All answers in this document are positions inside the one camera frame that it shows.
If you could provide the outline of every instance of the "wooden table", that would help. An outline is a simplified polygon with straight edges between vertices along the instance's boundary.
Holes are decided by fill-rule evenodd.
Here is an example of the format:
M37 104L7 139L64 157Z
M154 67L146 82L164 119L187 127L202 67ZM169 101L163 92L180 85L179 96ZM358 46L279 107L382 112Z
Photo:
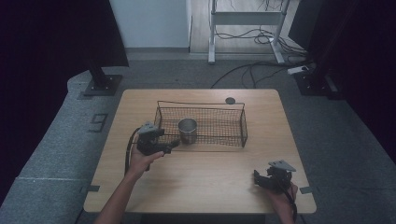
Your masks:
M132 132L154 121L157 101L224 103L233 97L245 103L248 138L245 147L199 144L193 151L177 147L151 164L137 182L126 212L136 213L273 213L263 190L253 183L253 170L266 175L269 161L293 166L292 181L308 187L299 153L279 95L275 90L127 90L108 134L84 203L99 212L124 174L125 149ZM311 193L297 194L300 214L316 211Z

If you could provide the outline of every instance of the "human hand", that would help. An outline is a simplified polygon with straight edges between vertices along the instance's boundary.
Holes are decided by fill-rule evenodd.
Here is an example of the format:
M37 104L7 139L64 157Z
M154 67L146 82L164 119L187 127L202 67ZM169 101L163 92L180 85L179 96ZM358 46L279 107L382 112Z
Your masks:
M139 136L137 134L134 138L134 142L137 142L138 137ZM130 166L125 176L129 177L133 181L136 181L143 175L150 164L162 156L162 151L145 156L137 149L137 144L133 144L131 150Z
M289 195L295 200L297 194L298 187L291 183L290 188L288 189ZM289 199L286 197L284 193L274 193L269 189L264 189L265 194L271 201L271 204L274 208L274 211L279 216L282 224L290 224L294 223L293 221L293 209L291 208Z

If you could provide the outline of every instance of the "black curtain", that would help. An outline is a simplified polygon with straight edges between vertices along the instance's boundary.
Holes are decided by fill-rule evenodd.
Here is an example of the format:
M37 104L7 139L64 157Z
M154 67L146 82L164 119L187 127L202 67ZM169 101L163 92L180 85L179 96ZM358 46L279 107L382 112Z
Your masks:
M396 162L396 29L385 0L361 0L335 49L335 83Z
M107 0L0 3L1 202L61 107L67 80L128 66Z

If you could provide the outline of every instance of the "cable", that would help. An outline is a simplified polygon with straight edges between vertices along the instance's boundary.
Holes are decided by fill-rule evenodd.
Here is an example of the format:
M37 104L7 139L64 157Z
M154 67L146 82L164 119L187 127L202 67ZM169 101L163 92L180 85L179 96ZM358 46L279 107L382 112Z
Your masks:
M241 76L241 83L242 83L242 86L245 87L245 89L248 89L248 87L245 85L244 77L245 77L245 74L248 72L249 69L250 69L250 67L247 70L245 70L245 72Z
M227 72L227 73L224 74L222 77L220 77L220 78L210 87L210 89L213 89L213 87L215 87L216 84L218 84L218 82L220 82L223 78L225 78L225 77L227 77L229 74L231 74L231 72L233 72L233 71L235 71L235 70L238 70L238 69L240 69L240 68L243 68L243 67L248 67L248 66L250 66L250 64L241 65L241 66L238 66L238 67L234 68L233 70Z
M290 186L290 187L291 187L291 195L290 195L290 194L288 193L288 191L287 191L286 189L284 189L284 188L282 187L282 185L279 183L279 180L277 179L276 181L277 181L277 184L278 184L278 186L280 187L280 189L282 189L282 192L286 195L286 197L287 197L288 200L289 200L291 209L293 209L293 221L294 221L294 223L295 223L295 222L296 222L296 219L297 219L297 205L296 205L295 198L294 198L294 195L293 195L293 187Z
M253 89L256 89L256 81L254 80L252 70L253 70L253 66L250 66L249 73L250 73L251 80L253 81Z
M218 0L213 0L213 1L215 1L215 11L216 11L217 10ZM280 7L280 9L281 9L282 6L283 6L283 1L284 0L281 0L280 4L277 7L275 7L276 1L277 0L275 0L274 3L273 3L273 5L274 5L272 7L273 10L275 10L278 7ZM262 4L264 2L266 4L266 9L265 10L268 9L270 1L269 0L263 0L262 3L257 8L257 10L259 10L259 8L262 6ZM207 7L208 7L208 12L209 12L209 20L208 20L209 21L209 29L211 30L212 27L211 27L211 21L210 21L210 14L211 14L210 1L208 1ZM262 26L260 26L259 29L253 29L253 30L247 31L247 32L245 32L245 33L243 33L241 35L230 35L230 34L219 33L218 30L217 30L217 26L216 25L214 26L214 29L215 29L216 36L218 36L220 39L233 39L233 38L250 39L250 38L253 38L254 42L256 44L271 44L269 38L270 37L274 37L274 33L263 30ZM252 32L255 32L255 31L258 31L259 33L257 35L253 35L253 36L245 36L245 35L248 35L248 34L250 34ZM290 54L295 54L295 55L298 55L298 56L302 56L302 57L307 57L307 52L304 49L300 49L300 48L296 48L296 47L290 46L286 41L292 42L291 40L289 40L287 38L283 38L281 36L278 39L278 43L279 43L280 47L285 52L290 53Z
M274 72L273 74L271 74L271 75L268 76L268 77L262 77L262 78L260 78L259 80L256 81L256 85L257 85L257 83L259 83L259 82L261 82L261 81L263 81L263 80L265 80L265 79L267 79L267 78L273 77L273 76L276 75L277 73L279 73L279 72L281 72L281 71L284 71L284 70L286 70L286 69L288 69L288 67L287 67L287 68L281 68L281 69L277 70L276 72Z
M304 224L306 224L305 218L303 217L303 215L300 215L301 220L303 221Z
M262 0L262 3L259 5L256 11L259 11L260 7L264 4L265 0Z
M78 221L79 221L79 219L81 218L81 215L82 215L83 212L84 212L84 208L82 207L81 210L80 210L79 213L78 213L78 216L77 216L77 218L76 218L75 224L78 223Z
M277 0L274 1L273 5L271 7L269 7L269 0L267 1L267 5L266 5L266 9L265 11L268 10L268 7L271 8L272 10L276 10L277 8L279 8L279 11L282 10L282 6L283 6L283 0L280 1L280 4L275 6L275 3L277 2Z
M267 2L265 3L265 11L268 11L268 6L270 5L270 0L267 0Z
M230 4L231 4L231 7L233 8L233 10L236 11L236 9L233 7L233 0L230 0Z
M131 148L132 145L135 144L134 143L134 135L137 133L137 131L139 131L140 128L137 128L134 130L134 132L132 133L131 137L129 138L129 142L128 142L128 146L126 148L126 155L125 155L125 175L126 172L128 172L129 170L129 163L130 163L130 159L131 159Z

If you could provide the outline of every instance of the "power strip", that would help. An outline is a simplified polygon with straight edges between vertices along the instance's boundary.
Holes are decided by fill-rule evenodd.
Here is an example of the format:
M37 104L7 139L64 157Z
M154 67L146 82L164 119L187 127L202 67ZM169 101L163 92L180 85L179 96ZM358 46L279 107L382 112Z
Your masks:
M291 68L288 69L288 74L289 75L294 75L294 74L298 74L298 73L305 73L308 72L309 69L307 66L300 66L300 67L295 67L295 68Z

